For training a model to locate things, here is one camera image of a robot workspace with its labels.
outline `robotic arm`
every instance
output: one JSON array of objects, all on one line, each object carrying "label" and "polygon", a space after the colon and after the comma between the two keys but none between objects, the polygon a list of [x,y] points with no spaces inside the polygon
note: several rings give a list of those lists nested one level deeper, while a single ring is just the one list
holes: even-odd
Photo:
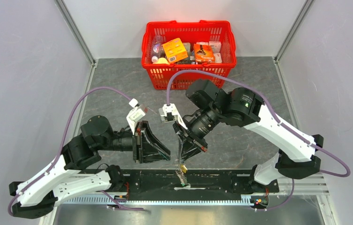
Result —
[{"label": "robotic arm", "polygon": [[132,151],[133,160],[139,163],[170,160],[170,150],[153,135],[149,123],[139,121],[147,109],[138,105],[135,99],[130,104],[133,109],[128,113],[129,126],[126,128],[113,131],[107,118],[94,116],[81,126],[80,135],[64,145],[55,164],[54,159],[29,180],[12,182],[9,185],[10,195],[18,194],[17,203],[12,206],[13,216],[39,218],[79,195],[100,190],[119,191],[125,179],[120,167],[115,165],[83,179],[69,180],[99,162],[99,150]]},{"label": "robotic arm", "polygon": [[251,130],[280,148],[279,152],[269,161],[253,167],[251,186],[253,189],[268,185],[273,180],[286,176],[303,179],[320,170],[320,158],[314,156],[316,149],[311,144],[321,146],[320,135],[310,136],[302,133],[286,121],[281,122],[301,135],[310,144],[281,127],[264,100],[246,88],[236,88],[226,93],[209,80],[197,80],[186,91],[186,96],[199,109],[193,115],[180,117],[176,107],[164,105],[162,121],[176,120],[174,130],[179,138],[179,160],[183,163],[188,158],[207,151],[204,137],[220,122],[230,126],[239,126]]}]

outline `white wall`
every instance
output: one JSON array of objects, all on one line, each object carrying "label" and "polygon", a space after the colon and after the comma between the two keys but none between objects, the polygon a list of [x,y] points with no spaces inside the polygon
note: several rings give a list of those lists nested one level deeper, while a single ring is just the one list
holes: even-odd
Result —
[{"label": "white wall", "polygon": [[38,220],[7,214],[8,184],[54,158],[90,65],[52,0],[0,0],[0,225]]},{"label": "white wall", "polygon": [[[322,134],[324,147],[352,170],[348,178],[326,177],[340,224],[352,225],[353,1],[315,1],[281,59],[281,69],[301,129]],[[344,173],[324,154],[321,159],[322,168]]]},{"label": "white wall", "polygon": [[64,0],[95,58],[141,57],[152,21],[228,20],[237,56],[274,56],[305,0]]}]

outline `plastic basket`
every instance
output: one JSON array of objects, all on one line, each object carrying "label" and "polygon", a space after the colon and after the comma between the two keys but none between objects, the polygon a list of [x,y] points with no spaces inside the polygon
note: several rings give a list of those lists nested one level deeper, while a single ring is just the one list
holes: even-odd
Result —
[{"label": "plastic basket", "polygon": [[[162,41],[181,38],[182,42],[194,44],[198,41],[220,41],[222,43],[222,63],[204,63],[200,65],[178,64],[152,64],[150,50],[153,38],[160,35]],[[153,87],[157,90],[165,90],[169,79],[173,74],[184,69],[196,69],[227,77],[231,69],[236,66],[235,38],[228,21],[204,21],[200,22],[149,22],[142,41],[142,67],[147,70]],[[196,73],[186,73],[178,76],[171,88],[185,90],[195,80],[205,78],[211,80],[217,87],[222,87],[224,80]]]}]

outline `bottle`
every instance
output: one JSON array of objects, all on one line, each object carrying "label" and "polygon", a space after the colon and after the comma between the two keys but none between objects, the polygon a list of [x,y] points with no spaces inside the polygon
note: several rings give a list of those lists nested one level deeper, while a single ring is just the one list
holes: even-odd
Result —
[{"label": "bottle", "polygon": [[160,35],[156,35],[153,38],[152,49],[150,56],[152,57],[152,63],[157,63],[159,58],[161,57],[161,48],[162,48],[162,37]]}]

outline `bottle label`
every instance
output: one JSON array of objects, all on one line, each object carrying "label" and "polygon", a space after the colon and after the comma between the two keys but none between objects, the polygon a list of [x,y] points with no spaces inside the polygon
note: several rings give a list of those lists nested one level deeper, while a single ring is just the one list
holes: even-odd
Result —
[{"label": "bottle label", "polygon": [[159,49],[160,49],[160,44],[155,44],[155,45],[153,46],[153,52],[159,53]]}]

